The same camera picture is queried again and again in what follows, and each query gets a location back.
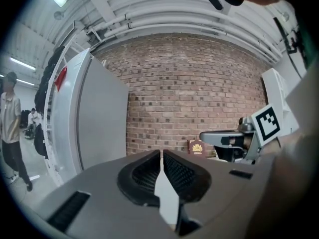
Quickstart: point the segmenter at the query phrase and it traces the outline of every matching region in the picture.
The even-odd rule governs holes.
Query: black pants
[[[30,179],[22,160],[20,142],[17,141],[14,143],[6,143],[2,141],[2,152],[6,164],[14,171],[19,172],[19,176],[24,180],[25,183],[29,183]]]

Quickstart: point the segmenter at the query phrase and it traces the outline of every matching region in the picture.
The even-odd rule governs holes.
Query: brick wall
[[[261,73],[251,53],[217,39],[159,34],[99,52],[130,87],[127,154],[149,149],[187,151],[202,131],[237,128],[265,105]]]

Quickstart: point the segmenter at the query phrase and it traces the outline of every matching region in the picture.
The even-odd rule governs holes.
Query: hair
[[[17,76],[15,74],[15,72],[9,72],[6,76],[5,76],[6,80],[8,82],[12,82],[13,84],[16,84],[16,79]]]

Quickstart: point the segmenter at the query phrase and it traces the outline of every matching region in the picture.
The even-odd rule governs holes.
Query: ceiling pipe
[[[266,46],[261,44],[259,41],[255,40],[253,37],[249,36],[248,34],[243,33],[242,31],[235,29],[230,26],[225,26],[223,24],[212,22],[209,19],[203,19],[203,18],[196,18],[196,17],[186,17],[186,16],[162,16],[162,17],[156,17],[156,18],[146,18],[142,20],[137,20],[132,23],[128,23],[126,25],[123,25],[119,28],[116,28],[112,31],[108,31],[104,34],[105,39],[102,40],[106,41],[109,39],[109,37],[115,37],[117,34],[121,33],[123,34],[123,31],[126,31],[131,28],[136,28],[144,25],[151,25],[151,24],[163,24],[163,23],[192,23],[192,24],[203,24],[203,25],[209,25],[213,27],[218,28],[224,28],[225,32],[230,32],[232,34],[235,34],[244,40],[249,41],[250,43],[253,43],[260,49],[262,49],[265,53],[267,53],[269,56],[273,58],[275,62],[279,61],[279,58],[272,53]]]
[[[141,9],[137,11],[128,12],[122,16],[116,17],[112,20],[110,20],[107,23],[101,23],[98,24],[97,27],[93,27],[96,31],[105,29],[111,25],[114,25],[116,23],[122,22],[124,20],[129,20],[134,17],[143,16],[147,14],[152,13],[160,13],[160,12],[186,12],[186,13],[196,13],[196,14],[202,14],[206,16],[216,17],[219,19],[226,20],[248,32],[250,32],[252,35],[254,35],[259,40],[263,41],[267,46],[271,48],[280,58],[282,58],[282,54],[276,48],[269,40],[267,40],[262,34],[255,31],[253,28],[251,28],[249,25],[239,21],[238,19],[233,19],[232,17],[228,15],[224,15],[220,12],[207,10],[207,9],[201,9],[201,8],[194,8],[194,7],[186,7],[186,6],[160,6],[160,7],[152,7],[147,9]]]
[[[186,27],[186,28],[192,28],[192,29],[198,29],[198,30],[205,30],[205,31],[210,31],[213,33],[219,33],[219,34],[223,34],[225,36],[229,36],[230,38],[233,38],[237,41],[242,42],[243,44],[247,45],[248,47],[254,49],[255,51],[257,51],[260,55],[264,56],[265,58],[267,58],[268,62],[271,61],[272,63],[277,63],[277,61],[275,61],[273,58],[267,56],[265,53],[263,53],[261,50],[257,49],[255,46],[251,45],[250,43],[246,42],[243,39],[240,39],[232,34],[226,33],[224,31],[218,30],[218,29],[213,29],[213,28],[209,28],[209,27],[204,27],[204,26],[199,26],[199,25],[192,25],[192,24],[178,24],[178,23],[167,23],[167,24],[155,24],[155,25],[145,25],[145,26],[139,26],[136,28],[131,28],[131,29],[127,29],[123,32],[121,32],[120,34],[126,34],[126,33],[130,33],[130,32],[134,32],[134,31],[138,31],[138,30],[143,30],[143,29],[149,29],[149,28],[157,28],[157,27]],[[92,46],[91,49],[94,50],[99,44]]]

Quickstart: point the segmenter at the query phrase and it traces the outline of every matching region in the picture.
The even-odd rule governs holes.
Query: black bag
[[[28,126],[28,115],[30,112],[30,110],[21,111],[20,128],[26,128]]]
[[[44,69],[39,89],[34,97],[35,109],[38,113],[44,114],[45,97],[48,90],[49,80],[64,48],[64,46],[60,46],[54,51],[54,54],[49,59],[47,67]]]
[[[44,158],[49,159],[45,148],[44,135],[41,124],[39,124],[35,128],[34,147],[37,153],[39,153],[41,156],[44,156]]]
[[[31,136],[31,130],[30,129],[27,129],[24,133],[25,136]]]

